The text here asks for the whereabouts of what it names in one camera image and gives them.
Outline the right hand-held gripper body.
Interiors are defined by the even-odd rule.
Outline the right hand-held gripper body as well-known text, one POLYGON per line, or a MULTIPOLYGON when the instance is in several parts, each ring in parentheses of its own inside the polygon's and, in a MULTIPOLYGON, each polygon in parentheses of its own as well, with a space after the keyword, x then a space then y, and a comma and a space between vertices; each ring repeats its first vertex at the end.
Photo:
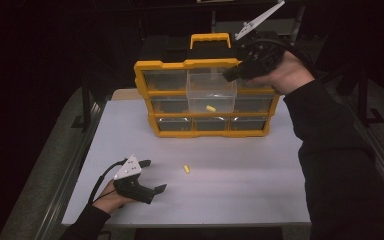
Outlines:
POLYGON ((244 22, 242 29, 234 34, 237 49, 246 52, 242 62, 237 65, 243 68, 245 79, 266 75, 280 63, 284 54, 284 44, 276 34, 270 38, 258 32, 257 28, 284 4, 284 0, 278 0, 274 6, 258 17, 244 22))

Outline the clear plastic pull-out bin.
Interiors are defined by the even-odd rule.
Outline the clear plastic pull-out bin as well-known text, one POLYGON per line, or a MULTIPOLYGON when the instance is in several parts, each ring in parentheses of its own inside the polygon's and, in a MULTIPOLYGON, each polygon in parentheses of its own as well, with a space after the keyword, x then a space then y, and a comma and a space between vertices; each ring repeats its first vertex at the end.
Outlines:
POLYGON ((206 110, 210 105, 219 113, 231 113, 237 96, 236 82, 227 82, 221 73, 189 73, 186 97, 191 113, 215 113, 206 110))

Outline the person's left hand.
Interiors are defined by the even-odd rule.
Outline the person's left hand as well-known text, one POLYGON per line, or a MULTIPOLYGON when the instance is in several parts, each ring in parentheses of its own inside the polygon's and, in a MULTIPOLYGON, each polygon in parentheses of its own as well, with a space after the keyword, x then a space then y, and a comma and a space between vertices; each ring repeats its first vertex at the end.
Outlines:
POLYGON ((126 198, 119 195, 113 184, 113 180, 110 180, 99 197, 92 203, 92 205, 107 214, 112 214, 119 208, 122 208, 128 203, 132 203, 133 199, 126 198))

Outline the set of clear organizer drawers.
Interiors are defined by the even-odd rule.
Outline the set of clear organizer drawers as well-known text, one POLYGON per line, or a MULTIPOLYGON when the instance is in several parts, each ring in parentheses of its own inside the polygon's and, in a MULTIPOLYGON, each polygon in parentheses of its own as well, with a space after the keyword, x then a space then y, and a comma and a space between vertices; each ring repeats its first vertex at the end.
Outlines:
POLYGON ((269 86, 250 87, 235 80, 237 96, 231 113, 191 113, 186 97, 189 73, 221 73, 223 68, 146 70, 144 85, 149 123, 160 136, 261 136, 269 129, 279 96, 269 86))

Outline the yellow black drawer organizer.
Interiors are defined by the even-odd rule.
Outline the yellow black drawer organizer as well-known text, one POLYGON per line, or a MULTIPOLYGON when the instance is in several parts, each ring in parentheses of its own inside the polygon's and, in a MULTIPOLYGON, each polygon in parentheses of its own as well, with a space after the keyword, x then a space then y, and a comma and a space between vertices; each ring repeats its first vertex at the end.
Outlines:
POLYGON ((254 137, 270 129, 279 95, 269 86, 228 82, 248 51, 227 33, 145 39, 134 65, 135 83, 159 137, 254 137))

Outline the person's right hand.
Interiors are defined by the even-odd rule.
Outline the person's right hand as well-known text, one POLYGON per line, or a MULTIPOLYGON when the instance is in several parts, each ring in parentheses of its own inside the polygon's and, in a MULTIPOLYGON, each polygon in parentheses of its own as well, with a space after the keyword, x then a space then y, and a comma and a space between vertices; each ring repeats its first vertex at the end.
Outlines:
POLYGON ((286 51, 276 69, 268 75, 248 80, 249 85, 269 85, 281 95, 287 95, 315 77, 292 53, 286 51))

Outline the black stand post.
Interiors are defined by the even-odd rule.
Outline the black stand post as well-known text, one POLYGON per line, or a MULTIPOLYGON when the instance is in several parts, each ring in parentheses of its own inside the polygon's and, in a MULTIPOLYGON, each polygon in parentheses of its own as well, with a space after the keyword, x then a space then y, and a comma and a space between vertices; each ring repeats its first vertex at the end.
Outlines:
POLYGON ((357 96, 357 116, 364 126, 384 123, 384 118, 375 108, 368 107, 368 77, 363 65, 360 66, 357 96))
POLYGON ((86 75, 81 84, 82 114, 75 117, 71 127, 86 132, 91 124, 92 95, 90 77, 86 75))

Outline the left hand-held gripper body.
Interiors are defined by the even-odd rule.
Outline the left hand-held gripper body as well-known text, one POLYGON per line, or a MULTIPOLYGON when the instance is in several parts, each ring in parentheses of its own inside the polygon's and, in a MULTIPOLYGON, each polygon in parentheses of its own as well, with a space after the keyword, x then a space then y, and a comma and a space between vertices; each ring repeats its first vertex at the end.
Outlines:
POLYGON ((141 201, 143 188, 139 184, 138 178, 144 167, 145 161, 139 161, 134 155, 125 159, 113 177, 116 192, 123 197, 141 201))

